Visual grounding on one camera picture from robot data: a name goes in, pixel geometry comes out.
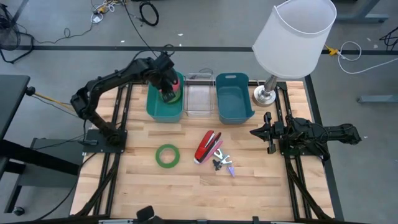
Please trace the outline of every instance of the red stapler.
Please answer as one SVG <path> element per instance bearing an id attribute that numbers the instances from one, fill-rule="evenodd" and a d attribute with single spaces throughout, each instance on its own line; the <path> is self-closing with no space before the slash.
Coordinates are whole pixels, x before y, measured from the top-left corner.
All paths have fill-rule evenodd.
<path id="1" fill-rule="evenodd" d="M 201 164 L 211 157 L 211 155 L 221 146 L 223 143 L 219 141 L 221 133 L 217 135 L 214 131 L 210 130 L 205 134 L 205 137 L 201 140 L 197 151 L 195 152 L 195 158 L 193 161 L 196 164 Z"/>

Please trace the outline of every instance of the gray floor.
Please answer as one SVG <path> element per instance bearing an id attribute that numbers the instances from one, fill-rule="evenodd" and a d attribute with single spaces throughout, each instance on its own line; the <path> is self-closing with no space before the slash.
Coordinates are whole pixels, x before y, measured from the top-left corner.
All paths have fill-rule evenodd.
<path id="1" fill-rule="evenodd" d="M 8 4 L 14 14 L 22 1 L 2 2 Z M 160 13 L 159 25 L 139 27 L 139 31 L 152 46 L 170 43 L 175 46 L 250 47 L 263 26 L 258 21 L 265 21 L 272 6 L 282 2 L 154 1 Z M 341 13 L 350 8 L 355 10 L 362 3 L 341 3 L 338 9 Z M 136 3 L 129 4 L 131 12 L 137 13 L 137 6 Z M 65 27 L 69 27 L 72 34 L 87 30 L 90 27 L 90 7 L 89 0 L 31 0 L 18 23 L 39 40 L 55 40 L 62 37 Z M 374 12 L 390 14 L 391 18 L 384 24 L 335 24 L 327 44 L 339 47 L 343 42 L 353 40 L 363 49 L 373 50 L 376 44 L 376 50 L 384 50 L 378 38 L 398 24 L 397 7 L 398 3 L 394 0 L 381 1 L 375 7 Z M 108 13 L 104 21 L 95 25 L 85 36 L 62 40 L 57 45 L 142 46 L 143 43 L 123 8 L 117 7 L 114 13 Z M 20 53 L 7 52 L 7 56 Z M 32 78 L 30 85 L 35 86 L 38 92 L 68 101 L 88 80 L 111 73 L 115 68 L 123 68 L 134 54 L 120 51 L 38 50 L 15 65 L 0 62 L 0 73 L 29 75 Z M 343 65 L 349 71 L 357 71 L 392 58 L 362 56 L 357 62 Z M 173 61 L 176 69 L 182 73 L 212 68 L 215 74 L 244 72 L 258 79 L 269 76 L 250 52 L 177 52 Z M 340 70 L 336 58 L 322 55 L 312 73 L 323 124 L 353 123 L 363 137 L 363 142 L 357 146 L 329 143 L 341 205 L 348 221 L 394 223 L 398 219 L 398 151 L 394 141 L 398 105 L 359 105 L 356 102 L 362 94 L 397 93 L 397 68 L 398 63 L 392 63 L 363 74 L 348 75 Z M 81 134 L 81 129 L 82 121 L 79 119 L 25 97 L 6 138 L 28 146 L 34 137 L 68 139 Z M 8 175 L 0 182 L 0 202 L 4 202 L 8 196 L 13 178 Z M 48 212 L 67 192 L 68 189 L 26 188 L 17 204 L 27 208 L 27 214 L 22 217 L 0 214 L 0 220 L 33 220 Z M 52 217 L 67 216 L 71 202 L 71 199 L 66 201 Z"/>

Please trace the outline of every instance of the lamp base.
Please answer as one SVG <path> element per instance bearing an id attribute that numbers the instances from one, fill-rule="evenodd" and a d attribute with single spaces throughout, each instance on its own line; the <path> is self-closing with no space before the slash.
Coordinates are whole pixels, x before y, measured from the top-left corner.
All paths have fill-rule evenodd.
<path id="1" fill-rule="evenodd" d="M 258 86 L 253 93 L 253 102 L 258 106 L 269 106 L 276 98 L 276 93 L 274 90 L 266 92 L 264 86 Z"/>

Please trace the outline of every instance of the yellow wire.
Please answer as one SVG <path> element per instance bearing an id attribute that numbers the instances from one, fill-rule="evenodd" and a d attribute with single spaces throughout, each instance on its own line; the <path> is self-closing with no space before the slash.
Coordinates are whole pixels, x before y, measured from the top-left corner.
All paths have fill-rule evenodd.
<path id="1" fill-rule="evenodd" d="M 48 96 L 44 96 L 44 95 L 41 95 L 40 93 L 34 93 L 36 96 L 38 96 L 38 97 L 41 97 L 41 98 L 43 98 L 43 99 L 45 99 L 45 100 L 49 100 L 49 101 L 51 101 L 51 102 L 54 102 L 54 103 L 56 103 L 56 104 L 58 104 L 58 105 L 61 105 L 61 106 L 63 106 L 64 108 L 66 108 L 66 109 L 68 109 L 68 110 L 70 110 L 70 111 L 72 111 L 72 112 L 75 112 L 73 109 L 71 109 L 68 105 L 66 105 L 66 104 L 64 104 L 64 103 L 61 103 L 61 102 L 59 102 L 58 100 L 55 100 L 55 99 L 53 99 L 53 98 L 50 98 L 50 97 L 48 97 Z"/>

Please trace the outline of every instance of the desk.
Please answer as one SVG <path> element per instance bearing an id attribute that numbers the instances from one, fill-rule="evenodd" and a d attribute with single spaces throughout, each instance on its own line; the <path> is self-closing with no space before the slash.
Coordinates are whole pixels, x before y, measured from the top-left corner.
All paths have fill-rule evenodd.
<path id="1" fill-rule="evenodd" d="M 311 119 L 303 83 L 287 82 L 287 86 L 293 115 Z M 99 101 L 96 111 L 106 121 L 111 120 L 116 93 L 117 89 L 108 91 Z M 119 165 L 111 218 L 135 218 L 138 210 L 152 205 L 155 214 L 164 219 L 294 219 L 284 157 L 279 152 L 268 155 L 267 143 L 249 133 L 264 124 L 266 111 L 272 113 L 272 121 L 277 119 L 274 105 L 261 108 L 252 102 L 256 113 L 242 125 L 221 124 L 217 107 L 209 118 L 184 114 L 179 123 L 161 124 L 146 113 L 146 98 L 147 87 L 134 85 L 126 125 L 126 150 Z M 286 114 L 283 102 L 282 112 Z M 235 178 L 225 167 L 216 172 L 211 161 L 200 166 L 193 163 L 194 152 L 209 129 L 222 132 L 221 148 L 231 156 Z M 163 169 L 155 161 L 155 151 L 163 144 L 174 144 L 180 150 L 180 162 L 174 168 Z M 71 214 L 78 212 L 96 190 L 103 156 L 95 155 L 82 168 Z M 315 156 L 301 158 L 308 191 L 325 213 L 333 216 L 321 160 Z M 302 198 L 296 192 L 304 217 Z M 104 212 L 104 195 L 100 213 Z"/>

